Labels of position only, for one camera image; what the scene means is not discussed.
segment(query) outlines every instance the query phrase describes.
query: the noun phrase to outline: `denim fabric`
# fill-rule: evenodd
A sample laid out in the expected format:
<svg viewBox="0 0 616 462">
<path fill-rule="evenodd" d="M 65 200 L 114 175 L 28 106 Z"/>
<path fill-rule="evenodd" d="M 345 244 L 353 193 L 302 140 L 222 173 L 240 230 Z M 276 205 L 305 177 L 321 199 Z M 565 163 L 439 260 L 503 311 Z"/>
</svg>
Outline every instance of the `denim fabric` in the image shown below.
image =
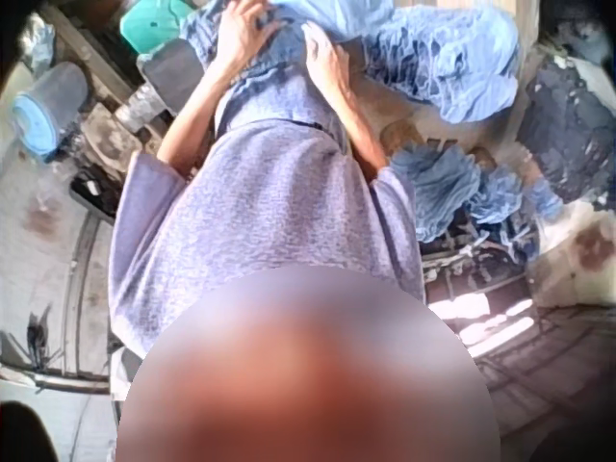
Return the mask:
<svg viewBox="0 0 616 462">
<path fill-rule="evenodd" d="M 401 150 L 392 169 L 415 185 L 417 239 L 423 243 L 443 235 L 460 207 L 468 209 L 475 224 L 497 224 L 522 205 L 522 184 L 513 171 L 505 166 L 482 170 L 457 145 L 441 156 L 428 146 Z M 542 206 L 546 195 L 538 195 Z"/>
<path fill-rule="evenodd" d="M 532 203 L 535 213 L 547 221 L 557 219 L 565 208 L 562 199 L 552 191 L 544 177 L 525 187 L 524 196 Z"/>
<path fill-rule="evenodd" d="M 319 24 L 336 41 L 355 39 L 386 23 L 393 0 L 270 0 L 279 17 Z"/>
<path fill-rule="evenodd" d="M 401 150 L 391 167 L 415 186 L 417 240 L 423 243 L 443 235 L 455 211 L 479 191 L 480 168 L 458 145 L 441 156 L 429 146 Z"/>
<path fill-rule="evenodd" d="M 481 171 L 479 191 L 471 197 L 469 213 L 478 224 L 501 223 L 522 205 L 522 182 L 507 166 Z"/>
<path fill-rule="evenodd" d="M 483 120 L 513 104 L 518 30 L 505 12 L 400 9 L 362 41 L 371 78 L 436 105 L 450 123 Z"/>
<path fill-rule="evenodd" d="M 274 68 L 303 64 L 300 26 L 313 19 L 330 30 L 333 24 L 346 24 L 334 34 L 341 38 L 351 37 L 351 31 L 368 31 L 362 36 L 367 75 L 410 99 L 431 102 L 448 122 L 482 120 L 513 104 L 518 89 L 518 31 L 507 13 L 412 7 L 397 10 L 387 24 L 378 27 L 389 17 L 390 1 L 379 8 L 379 2 L 368 0 L 358 4 L 350 0 L 319 5 L 316 0 L 277 3 L 284 5 L 264 20 L 285 18 L 287 25 L 243 72 L 236 89 L 265 82 L 265 74 Z M 189 16 L 182 27 L 180 37 L 192 45 L 205 67 L 217 53 L 224 4 L 224 0 L 213 0 Z M 345 22 L 345 12 L 351 9 L 348 16 L 355 19 Z M 296 100 L 284 104 L 296 104 Z"/>
</svg>

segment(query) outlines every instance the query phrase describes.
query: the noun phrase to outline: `right hand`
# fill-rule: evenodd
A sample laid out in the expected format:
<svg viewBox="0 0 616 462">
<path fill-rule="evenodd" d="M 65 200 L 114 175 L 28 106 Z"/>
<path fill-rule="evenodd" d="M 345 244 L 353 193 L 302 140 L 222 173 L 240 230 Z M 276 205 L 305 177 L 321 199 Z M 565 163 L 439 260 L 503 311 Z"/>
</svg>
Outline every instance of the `right hand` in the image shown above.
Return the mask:
<svg viewBox="0 0 616 462">
<path fill-rule="evenodd" d="M 334 45 L 314 22 L 308 21 L 301 28 L 306 38 L 306 66 L 310 78 L 329 105 L 336 109 L 351 95 L 348 54 L 342 46 Z"/>
<path fill-rule="evenodd" d="M 220 20 L 218 52 L 215 58 L 215 64 L 218 64 L 223 72 L 235 77 L 280 29 L 278 21 L 272 21 L 262 29 L 257 28 L 257 18 L 269 7 L 268 0 L 229 2 Z"/>
</svg>

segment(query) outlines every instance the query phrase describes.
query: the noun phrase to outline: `plastic container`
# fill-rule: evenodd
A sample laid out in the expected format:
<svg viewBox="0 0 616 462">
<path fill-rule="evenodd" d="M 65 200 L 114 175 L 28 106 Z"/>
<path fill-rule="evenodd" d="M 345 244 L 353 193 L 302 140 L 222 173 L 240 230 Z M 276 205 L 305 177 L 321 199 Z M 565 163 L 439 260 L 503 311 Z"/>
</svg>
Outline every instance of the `plastic container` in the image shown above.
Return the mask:
<svg viewBox="0 0 616 462">
<path fill-rule="evenodd" d="M 88 97 L 88 82 L 73 63 L 60 63 L 13 101 L 13 121 L 23 145 L 49 158 L 74 123 Z"/>
<path fill-rule="evenodd" d="M 193 7 L 182 0 L 140 0 L 119 22 L 119 31 L 140 54 L 180 35 L 180 26 Z"/>
<path fill-rule="evenodd" d="M 16 157 L 20 147 L 13 122 L 13 101 L 20 92 L 27 90 L 34 82 L 35 78 L 26 64 L 17 63 L 0 94 L 0 176 L 9 162 Z"/>
</svg>

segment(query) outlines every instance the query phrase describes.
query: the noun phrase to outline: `finger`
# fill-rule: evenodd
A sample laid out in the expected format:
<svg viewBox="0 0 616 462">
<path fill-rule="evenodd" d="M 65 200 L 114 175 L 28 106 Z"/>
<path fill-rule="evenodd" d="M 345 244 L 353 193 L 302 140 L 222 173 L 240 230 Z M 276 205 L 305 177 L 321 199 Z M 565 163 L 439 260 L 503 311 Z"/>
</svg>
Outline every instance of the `finger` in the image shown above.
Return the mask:
<svg viewBox="0 0 616 462">
<path fill-rule="evenodd" d="M 257 5 L 265 4 L 265 2 L 266 0 L 240 0 L 240 4 L 237 8 L 237 13 L 244 14 Z"/>
<path fill-rule="evenodd" d="M 258 3 L 257 5 L 252 7 L 250 10 L 246 10 L 245 15 L 248 17 L 248 19 L 255 19 L 265 12 L 266 12 L 266 6 L 263 3 Z"/>
<path fill-rule="evenodd" d="M 319 47 L 332 47 L 331 40 L 329 39 L 325 31 L 321 28 L 321 26 L 315 24 L 312 21 L 308 21 L 306 22 L 306 24 L 310 28 L 311 37 L 319 45 Z"/>
<path fill-rule="evenodd" d="M 319 46 L 312 38 L 312 30 L 306 24 L 301 26 L 301 30 L 304 32 L 304 38 L 306 40 L 306 56 L 308 60 L 315 60 L 319 54 Z"/>
<path fill-rule="evenodd" d="M 336 45 L 336 53 L 342 61 L 348 62 L 348 53 L 342 45 Z"/>
<path fill-rule="evenodd" d="M 266 41 L 270 39 L 277 31 L 282 27 L 282 23 L 280 21 L 272 21 L 263 29 L 261 29 L 261 44 L 263 45 Z"/>
<path fill-rule="evenodd" d="M 231 0 L 229 3 L 227 3 L 226 10 L 228 12 L 233 12 L 236 8 L 238 8 L 238 2 L 236 0 Z"/>
</svg>

